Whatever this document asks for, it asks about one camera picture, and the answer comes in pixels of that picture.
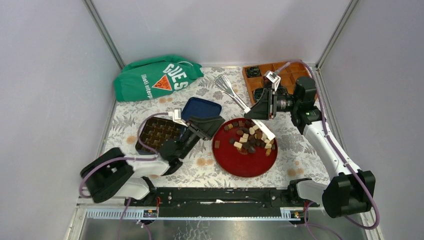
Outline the silver metal tongs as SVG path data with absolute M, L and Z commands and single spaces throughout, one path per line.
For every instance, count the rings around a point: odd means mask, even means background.
M 231 82 L 225 75 L 220 74 L 216 76 L 214 78 L 214 83 L 223 93 L 230 96 L 245 114 L 251 110 L 247 106 L 247 104 L 239 97 L 239 95 L 234 91 Z M 265 134 L 268 140 L 271 141 L 275 139 L 275 134 L 261 120 L 251 119 L 251 121 L 259 127 L 259 129 L 263 132 L 263 134 Z

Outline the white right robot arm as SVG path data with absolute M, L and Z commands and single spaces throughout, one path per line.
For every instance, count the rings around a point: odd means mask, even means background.
M 348 217 L 373 210 L 380 215 L 373 198 L 376 178 L 363 171 L 334 139 L 326 122 L 323 108 L 316 106 L 317 87 L 314 79 L 299 77 L 294 92 L 279 92 L 280 77 L 267 76 L 261 97 L 245 118 L 270 120 L 278 112 L 290 113 L 291 121 L 314 148 L 330 177 L 328 185 L 313 180 L 300 180 L 287 191 L 287 201 L 293 206 L 306 199 L 323 206 L 332 218 Z

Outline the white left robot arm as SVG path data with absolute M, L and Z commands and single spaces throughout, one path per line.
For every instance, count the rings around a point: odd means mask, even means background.
M 159 150 L 145 155 L 126 155 L 119 147 L 110 149 L 81 170 L 80 196 L 94 203 L 103 203 L 112 197 L 128 197 L 144 206 L 152 204 L 155 187 L 148 176 L 174 174 L 198 141 L 211 140 L 225 122 L 221 116 L 191 116 L 185 121 L 175 113 L 172 120 L 186 127 L 179 140 L 166 140 Z

